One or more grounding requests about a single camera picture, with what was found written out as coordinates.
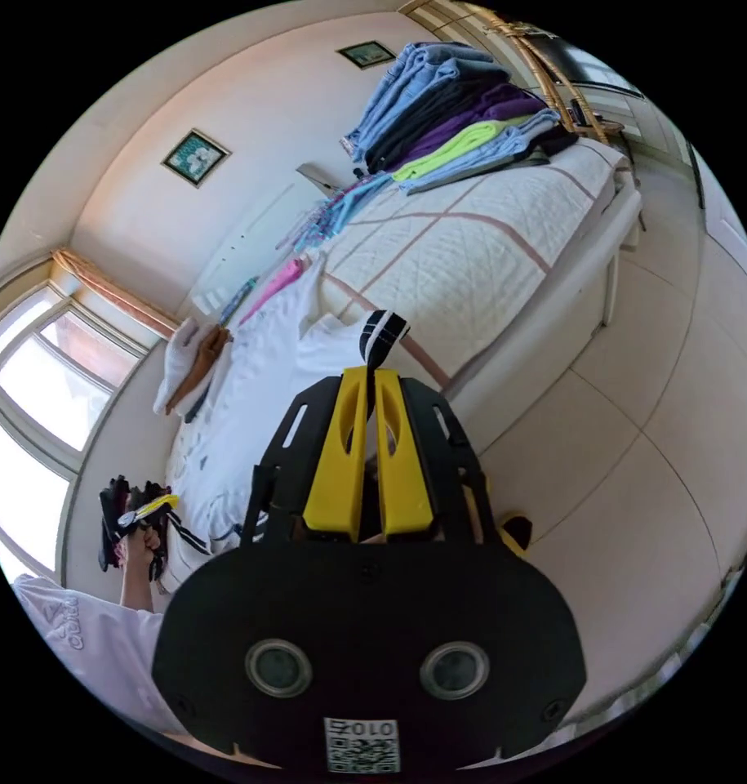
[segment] camera lens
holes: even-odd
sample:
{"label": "camera lens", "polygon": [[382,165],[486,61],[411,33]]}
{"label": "camera lens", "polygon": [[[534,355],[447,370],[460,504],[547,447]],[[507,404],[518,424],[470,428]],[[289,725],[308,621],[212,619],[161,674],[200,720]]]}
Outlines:
{"label": "camera lens", "polygon": [[426,658],[420,669],[425,691],[440,700],[461,700],[485,684],[490,664],[485,652],[473,643],[441,645]]}
{"label": "camera lens", "polygon": [[296,697],[313,677],[308,657],[285,639],[265,639],[253,645],[245,669],[250,681],[271,697]]}

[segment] pink clothing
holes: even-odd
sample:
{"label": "pink clothing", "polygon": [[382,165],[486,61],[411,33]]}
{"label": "pink clothing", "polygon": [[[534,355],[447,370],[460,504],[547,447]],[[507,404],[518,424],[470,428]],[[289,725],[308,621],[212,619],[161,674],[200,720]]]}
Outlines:
{"label": "pink clothing", "polygon": [[240,319],[238,327],[241,327],[267,300],[275,296],[289,283],[294,283],[303,273],[302,263],[299,259],[292,259],[281,269],[278,274],[265,286],[259,299],[253,307]]}

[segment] white quilted bedspread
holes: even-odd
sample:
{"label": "white quilted bedspread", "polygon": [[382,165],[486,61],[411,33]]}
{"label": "white quilted bedspread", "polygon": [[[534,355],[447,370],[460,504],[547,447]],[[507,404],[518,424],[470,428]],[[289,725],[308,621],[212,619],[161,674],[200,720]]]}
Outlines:
{"label": "white quilted bedspread", "polygon": [[346,323],[395,310],[411,323],[398,370],[442,389],[512,322],[628,167],[583,139],[544,166],[412,196],[392,185],[315,253],[326,257],[322,310]]}

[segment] neon green folded shirt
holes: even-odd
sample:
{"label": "neon green folded shirt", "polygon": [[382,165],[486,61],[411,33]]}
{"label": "neon green folded shirt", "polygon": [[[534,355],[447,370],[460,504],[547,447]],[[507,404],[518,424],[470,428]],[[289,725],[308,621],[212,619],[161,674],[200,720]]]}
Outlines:
{"label": "neon green folded shirt", "polygon": [[415,161],[410,161],[400,167],[393,175],[396,182],[415,180],[431,171],[434,172],[444,164],[454,161],[461,155],[469,153],[472,149],[481,147],[488,141],[495,139],[507,126],[521,125],[526,122],[530,114],[524,117],[513,117],[510,120],[482,120],[469,125],[456,133],[448,142],[445,142],[430,155],[423,155]]}

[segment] window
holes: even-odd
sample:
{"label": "window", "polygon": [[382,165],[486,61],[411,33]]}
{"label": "window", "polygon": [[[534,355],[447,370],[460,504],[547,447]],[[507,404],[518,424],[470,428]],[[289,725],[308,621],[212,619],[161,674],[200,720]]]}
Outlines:
{"label": "window", "polygon": [[[630,82],[616,73],[609,65],[587,51],[578,49],[562,38],[549,35],[529,35],[528,40],[543,54],[549,57],[556,68],[574,84],[587,84],[607,87],[642,97],[642,93]],[[553,81],[559,83],[554,73]]]}
{"label": "window", "polygon": [[60,581],[69,489],[143,354],[48,285],[0,318],[0,562],[9,580]]}
{"label": "window", "polygon": [[0,353],[22,330],[60,302],[48,286],[29,296],[0,319]]}

